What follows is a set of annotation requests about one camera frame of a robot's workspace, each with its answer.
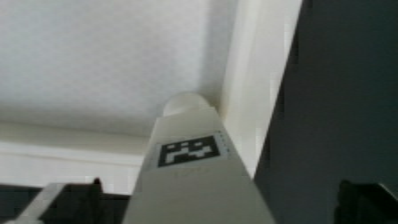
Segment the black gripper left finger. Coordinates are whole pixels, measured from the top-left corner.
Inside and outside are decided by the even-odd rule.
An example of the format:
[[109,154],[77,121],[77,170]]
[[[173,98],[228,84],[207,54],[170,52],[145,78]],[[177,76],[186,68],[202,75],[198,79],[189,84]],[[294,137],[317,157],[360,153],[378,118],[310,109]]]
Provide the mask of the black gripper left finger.
[[10,224],[97,224],[100,195],[99,179],[90,183],[51,183]]

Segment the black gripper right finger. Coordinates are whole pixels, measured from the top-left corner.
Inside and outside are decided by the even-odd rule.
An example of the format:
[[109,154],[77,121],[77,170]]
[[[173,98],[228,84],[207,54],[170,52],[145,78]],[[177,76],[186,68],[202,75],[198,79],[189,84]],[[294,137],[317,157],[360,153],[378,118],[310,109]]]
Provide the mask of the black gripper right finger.
[[398,184],[340,181],[333,224],[398,224]]

